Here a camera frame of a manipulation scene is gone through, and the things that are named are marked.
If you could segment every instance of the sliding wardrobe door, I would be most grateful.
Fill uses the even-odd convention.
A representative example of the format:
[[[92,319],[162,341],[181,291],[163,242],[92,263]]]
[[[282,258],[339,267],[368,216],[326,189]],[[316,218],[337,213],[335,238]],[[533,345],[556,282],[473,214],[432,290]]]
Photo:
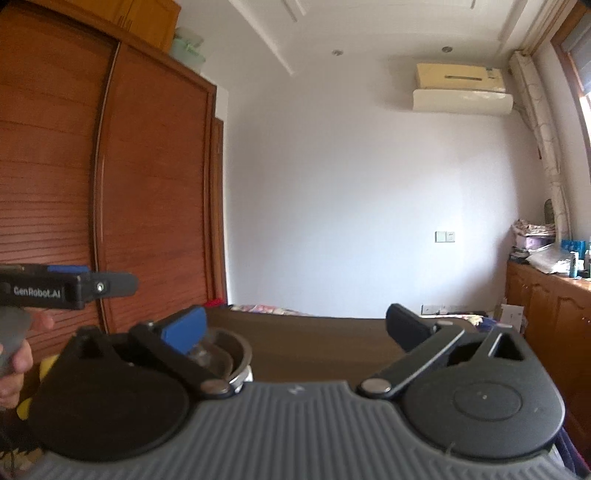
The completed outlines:
[[[0,262],[93,266],[92,166],[115,42],[26,2],[0,11]],[[97,305],[31,335],[58,352]]]
[[[131,47],[117,53],[99,144],[96,247],[101,270],[132,272],[139,289],[104,302],[110,332],[207,300],[203,170],[214,95]]]

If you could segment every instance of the finger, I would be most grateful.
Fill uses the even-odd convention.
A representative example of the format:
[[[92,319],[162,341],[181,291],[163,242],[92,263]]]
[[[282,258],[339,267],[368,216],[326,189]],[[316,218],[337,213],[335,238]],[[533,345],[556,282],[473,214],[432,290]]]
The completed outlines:
[[[22,390],[24,378],[23,374],[11,374],[2,377],[0,380],[0,402],[18,394]]]
[[[18,393],[8,397],[0,399],[0,407],[4,408],[16,408],[18,405],[18,399],[20,395]]]
[[[46,310],[31,312],[33,323],[31,324],[32,330],[45,331],[53,328],[55,320],[51,313]]]
[[[26,340],[22,341],[21,347],[12,356],[12,367],[17,374],[28,372],[33,367],[31,346]]]

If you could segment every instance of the window frame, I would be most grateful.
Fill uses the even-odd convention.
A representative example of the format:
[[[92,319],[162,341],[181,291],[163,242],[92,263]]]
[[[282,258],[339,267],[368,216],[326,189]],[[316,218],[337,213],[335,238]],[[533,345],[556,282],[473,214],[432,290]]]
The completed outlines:
[[[566,40],[566,38],[570,35],[570,33],[574,30],[574,28],[588,11],[589,9],[586,6],[584,6],[581,2],[577,2],[566,19],[564,19],[564,22],[560,28],[550,40],[550,43],[558,55],[558,60],[562,65],[564,75],[566,76],[566,80],[569,84],[570,93],[573,95],[574,105],[577,110],[577,115],[579,116],[579,123],[581,125],[581,132],[583,134],[585,143],[585,150],[587,152],[587,165],[589,167],[589,175],[591,180],[591,124],[589,124],[585,119],[583,106],[581,104],[581,101],[584,99],[584,101],[587,102],[589,111],[591,112],[591,98],[589,97],[591,93],[589,95],[585,95],[583,93],[583,84],[579,78],[573,58],[570,53],[562,49],[562,43]]]

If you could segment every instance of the robotic device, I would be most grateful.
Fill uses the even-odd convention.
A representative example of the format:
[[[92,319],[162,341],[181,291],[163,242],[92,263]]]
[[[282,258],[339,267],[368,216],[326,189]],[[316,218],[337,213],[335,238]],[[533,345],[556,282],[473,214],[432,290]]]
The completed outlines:
[[[27,478],[575,478],[548,455],[563,401],[517,332],[431,328],[399,305],[386,326],[408,354],[356,392],[253,382],[239,393],[158,325],[84,327],[34,397],[29,423],[48,452]]]

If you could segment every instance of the yellowed air conditioner cover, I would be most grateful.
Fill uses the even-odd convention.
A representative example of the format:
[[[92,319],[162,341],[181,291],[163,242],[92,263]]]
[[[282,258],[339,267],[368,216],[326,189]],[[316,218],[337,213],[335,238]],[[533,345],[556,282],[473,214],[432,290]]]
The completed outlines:
[[[470,65],[419,63],[417,83],[420,89],[506,91],[499,69]]]

